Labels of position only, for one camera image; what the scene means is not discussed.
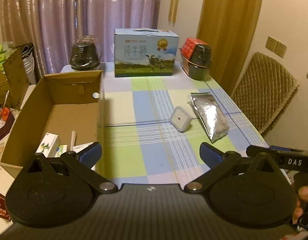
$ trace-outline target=gray ribbed panel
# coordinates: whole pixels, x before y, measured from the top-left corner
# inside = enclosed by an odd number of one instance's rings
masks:
[[[101,195],[87,214],[70,224],[44,229],[15,224],[0,240],[278,240],[294,233],[288,225],[232,225],[216,216],[202,196],[186,194],[179,185],[153,185],[154,191],[149,187],[124,185],[115,194]]]

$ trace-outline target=brown quilted chair cover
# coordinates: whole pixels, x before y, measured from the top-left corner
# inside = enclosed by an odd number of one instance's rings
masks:
[[[297,87],[296,79],[282,64],[256,52],[231,98],[262,133],[279,115]]]

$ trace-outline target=purple curtain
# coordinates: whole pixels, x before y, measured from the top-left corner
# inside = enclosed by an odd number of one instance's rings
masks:
[[[39,76],[69,64],[77,38],[93,34],[113,61],[115,28],[157,26],[159,0],[0,0],[3,39],[33,42]]]

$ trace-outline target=foil pouch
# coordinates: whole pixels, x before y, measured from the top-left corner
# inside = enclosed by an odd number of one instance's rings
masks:
[[[210,93],[190,93],[190,98],[211,142],[227,135],[229,124],[215,98]]]

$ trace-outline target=blue milk box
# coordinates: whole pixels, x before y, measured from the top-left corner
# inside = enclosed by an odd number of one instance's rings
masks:
[[[172,75],[179,37],[154,29],[115,29],[115,77]]]

